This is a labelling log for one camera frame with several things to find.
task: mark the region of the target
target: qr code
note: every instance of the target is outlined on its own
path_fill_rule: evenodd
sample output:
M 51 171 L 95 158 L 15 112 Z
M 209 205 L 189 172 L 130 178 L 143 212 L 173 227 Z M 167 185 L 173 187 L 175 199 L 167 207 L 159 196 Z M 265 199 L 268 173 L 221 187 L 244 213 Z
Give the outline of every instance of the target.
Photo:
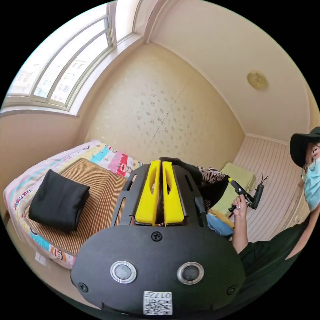
M 143 314 L 145 315 L 172 315 L 172 293 L 144 291 Z

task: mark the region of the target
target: arched window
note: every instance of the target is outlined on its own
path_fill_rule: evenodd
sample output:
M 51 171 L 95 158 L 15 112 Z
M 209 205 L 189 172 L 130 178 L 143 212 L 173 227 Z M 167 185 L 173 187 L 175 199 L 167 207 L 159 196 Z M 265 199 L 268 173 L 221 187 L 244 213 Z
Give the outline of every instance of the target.
M 68 110 L 85 79 L 117 46 L 118 36 L 133 34 L 138 3 L 139 0 L 105 3 L 62 25 L 23 64 L 3 106 Z

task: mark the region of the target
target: hand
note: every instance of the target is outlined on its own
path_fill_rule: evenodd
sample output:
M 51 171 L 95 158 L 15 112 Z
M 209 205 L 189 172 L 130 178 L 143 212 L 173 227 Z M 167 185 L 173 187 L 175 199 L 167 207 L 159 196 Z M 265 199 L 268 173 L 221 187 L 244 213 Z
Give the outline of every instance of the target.
M 241 194 L 239 197 L 234 199 L 232 205 L 237 207 L 233 211 L 233 214 L 235 215 L 235 217 L 245 218 L 247 216 L 248 206 L 247 206 L 246 199 L 243 194 Z

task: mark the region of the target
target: ceiling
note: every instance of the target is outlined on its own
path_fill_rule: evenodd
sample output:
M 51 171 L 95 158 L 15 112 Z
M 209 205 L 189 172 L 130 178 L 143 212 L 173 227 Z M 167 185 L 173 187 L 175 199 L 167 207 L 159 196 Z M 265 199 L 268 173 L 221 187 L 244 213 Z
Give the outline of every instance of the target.
M 246 134 L 288 143 L 308 132 L 309 103 L 298 67 L 262 29 L 242 16 L 201 0 L 171 0 L 160 12 L 150 41 L 196 68 L 221 94 Z M 252 70 L 269 82 L 247 82 Z

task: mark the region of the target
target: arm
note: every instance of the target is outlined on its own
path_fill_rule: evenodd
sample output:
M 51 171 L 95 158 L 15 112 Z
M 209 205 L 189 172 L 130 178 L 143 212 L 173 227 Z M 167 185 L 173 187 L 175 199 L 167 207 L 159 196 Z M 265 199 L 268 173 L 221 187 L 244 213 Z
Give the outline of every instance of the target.
M 237 206 L 234 213 L 234 233 L 232 245 L 239 254 L 248 245 L 247 235 L 247 203 L 243 195 L 237 197 L 232 205 Z

